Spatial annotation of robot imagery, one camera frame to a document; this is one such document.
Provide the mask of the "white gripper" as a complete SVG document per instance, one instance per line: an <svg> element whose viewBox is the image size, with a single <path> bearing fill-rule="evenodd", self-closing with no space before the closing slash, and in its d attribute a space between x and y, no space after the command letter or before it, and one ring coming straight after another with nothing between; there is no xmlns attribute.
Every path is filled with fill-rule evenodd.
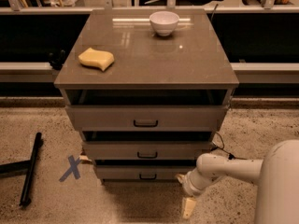
<svg viewBox="0 0 299 224"><path fill-rule="evenodd" d="M207 187L211 186L215 181L215 176L199 168L194 168L186 175L177 174L176 179L189 196L182 199L182 217L188 219L196 206L196 199L193 197L200 196Z"/></svg>

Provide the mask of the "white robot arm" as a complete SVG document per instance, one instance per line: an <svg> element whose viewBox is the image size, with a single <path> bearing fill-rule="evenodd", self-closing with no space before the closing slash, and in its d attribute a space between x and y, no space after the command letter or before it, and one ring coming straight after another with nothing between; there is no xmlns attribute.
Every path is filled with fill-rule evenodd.
<svg viewBox="0 0 299 224"><path fill-rule="evenodd" d="M258 187L255 224L299 224L299 141L282 141L261 160L228 159L202 154L196 167L178 175L185 196L182 216L188 218L207 187L229 176Z"/></svg>

